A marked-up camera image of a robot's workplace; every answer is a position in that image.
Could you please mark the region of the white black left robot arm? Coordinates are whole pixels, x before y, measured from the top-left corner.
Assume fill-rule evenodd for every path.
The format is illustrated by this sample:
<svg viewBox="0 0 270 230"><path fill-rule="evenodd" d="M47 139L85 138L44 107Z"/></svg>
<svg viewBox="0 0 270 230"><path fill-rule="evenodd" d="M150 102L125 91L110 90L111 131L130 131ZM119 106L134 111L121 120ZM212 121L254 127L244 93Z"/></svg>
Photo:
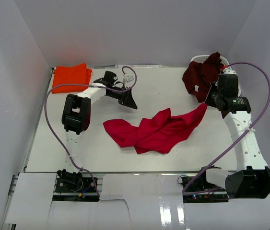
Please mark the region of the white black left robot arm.
<svg viewBox="0 0 270 230"><path fill-rule="evenodd" d="M58 176L70 190L78 191L82 187L82 160L79 142L90 125L93 103L103 96L108 96L117 99L120 105L132 109L138 108L126 82L127 80L123 80L122 86L118 87L117 84L120 82L117 80L117 75L106 71L104 77L94 80L92 88L78 94L67 95L62 113L62 124L66 133L68 153L65 168L58 171Z"/></svg>

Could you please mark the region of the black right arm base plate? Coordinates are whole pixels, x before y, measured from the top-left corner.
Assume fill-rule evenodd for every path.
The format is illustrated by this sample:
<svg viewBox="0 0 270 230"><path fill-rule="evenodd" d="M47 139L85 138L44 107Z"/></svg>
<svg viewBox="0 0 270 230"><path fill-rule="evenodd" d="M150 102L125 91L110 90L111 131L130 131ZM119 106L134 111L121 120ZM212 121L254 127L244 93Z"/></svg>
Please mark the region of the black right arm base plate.
<svg viewBox="0 0 270 230"><path fill-rule="evenodd" d="M223 203L228 202L229 198L224 189L218 189L215 191L209 191L210 189L217 188L216 185L208 183L206 181L206 176L201 176L199 179L195 180L191 184L186 193L199 192L203 193L197 195L183 195L184 204L195 204L195 203Z"/></svg>

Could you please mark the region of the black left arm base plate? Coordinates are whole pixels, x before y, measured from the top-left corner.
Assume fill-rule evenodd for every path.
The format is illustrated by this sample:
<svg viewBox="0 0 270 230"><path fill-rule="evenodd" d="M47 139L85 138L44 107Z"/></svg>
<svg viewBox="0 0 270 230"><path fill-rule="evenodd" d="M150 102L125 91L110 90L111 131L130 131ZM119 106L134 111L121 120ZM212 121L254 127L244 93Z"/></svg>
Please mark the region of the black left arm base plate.
<svg viewBox="0 0 270 230"><path fill-rule="evenodd" d="M98 178L84 177L73 185L57 177L53 192L53 201L70 201L70 202L98 202L99 196L96 193L98 187Z"/></svg>

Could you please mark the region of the bright red t shirt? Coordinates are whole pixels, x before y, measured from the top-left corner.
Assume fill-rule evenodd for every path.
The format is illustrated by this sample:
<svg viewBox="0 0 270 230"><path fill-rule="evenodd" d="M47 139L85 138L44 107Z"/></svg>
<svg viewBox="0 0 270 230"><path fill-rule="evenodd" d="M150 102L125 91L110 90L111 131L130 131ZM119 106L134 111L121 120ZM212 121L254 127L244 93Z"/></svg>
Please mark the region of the bright red t shirt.
<svg viewBox="0 0 270 230"><path fill-rule="evenodd" d="M171 109L158 112L153 118L143 118L139 126L123 119L103 123L107 134L121 147L134 147L137 154L156 151L168 154L179 142L187 140L201 123L207 110L205 103L193 111L173 116Z"/></svg>

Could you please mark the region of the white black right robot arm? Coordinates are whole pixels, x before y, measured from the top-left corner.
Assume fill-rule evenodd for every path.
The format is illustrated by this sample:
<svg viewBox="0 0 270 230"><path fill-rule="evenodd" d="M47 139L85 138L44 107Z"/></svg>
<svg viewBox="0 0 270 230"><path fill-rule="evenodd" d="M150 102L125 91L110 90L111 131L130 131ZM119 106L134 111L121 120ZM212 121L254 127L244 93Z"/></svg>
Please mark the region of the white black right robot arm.
<svg viewBox="0 0 270 230"><path fill-rule="evenodd" d="M198 178L198 186L209 191L225 189L229 198L264 199L270 193L270 168L259 149L255 131L250 127L251 107L246 97L238 96L238 76L221 73L211 87L206 104L217 108L235 143L236 172L209 168Z"/></svg>

